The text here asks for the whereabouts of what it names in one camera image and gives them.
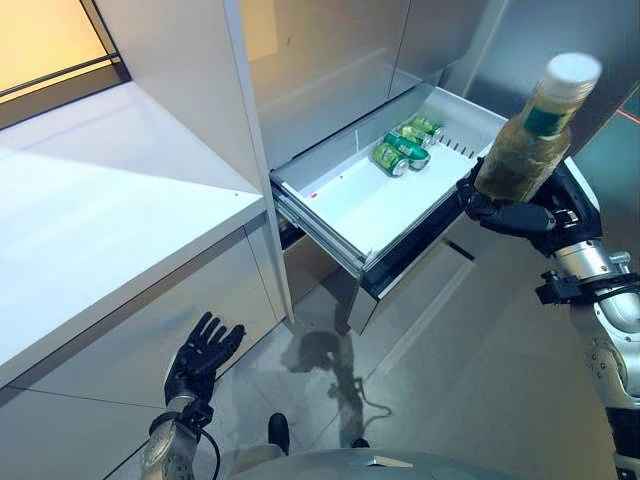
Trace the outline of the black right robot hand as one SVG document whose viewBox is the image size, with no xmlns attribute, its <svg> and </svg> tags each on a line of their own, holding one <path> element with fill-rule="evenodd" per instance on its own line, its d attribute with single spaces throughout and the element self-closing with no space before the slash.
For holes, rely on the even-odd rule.
<svg viewBox="0 0 640 480">
<path fill-rule="evenodd" d="M 525 203 L 492 200 L 474 186 L 484 158 L 456 184 L 460 206 L 480 226 L 525 238 L 543 256 L 603 236 L 599 202 L 575 162 L 567 157 Z"/>
</svg>

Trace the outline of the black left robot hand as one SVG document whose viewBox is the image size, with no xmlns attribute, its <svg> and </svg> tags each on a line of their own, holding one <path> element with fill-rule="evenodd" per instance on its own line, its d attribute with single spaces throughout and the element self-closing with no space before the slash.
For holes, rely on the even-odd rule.
<svg viewBox="0 0 640 480">
<path fill-rule="evenodd" d="M 245 333 L 243 324 L 228 330 L 220 318 L 205 312 L 169 368 L 164 382 L 165 404 L 181 396 L 209 404 L 217 371 L 236 353 Z"/>
</svg>

